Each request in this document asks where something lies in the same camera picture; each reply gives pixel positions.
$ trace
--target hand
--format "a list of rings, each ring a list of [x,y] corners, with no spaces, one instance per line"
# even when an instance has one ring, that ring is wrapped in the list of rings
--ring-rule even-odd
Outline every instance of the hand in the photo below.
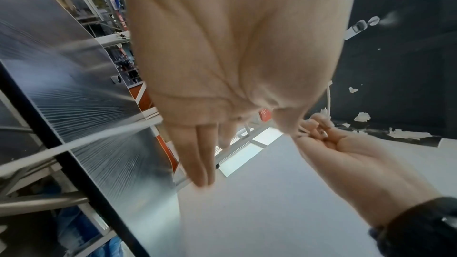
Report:
[[[294,141],[302,157],[373,227],[387,225],[409,208],[440,197],[375,137],[335,128],[323,114],[301,121],[299,128],[304,133]]]
[[[262,108],[284,132],[324,92],[353,0],[127,0],[135,62],[188,176]]]

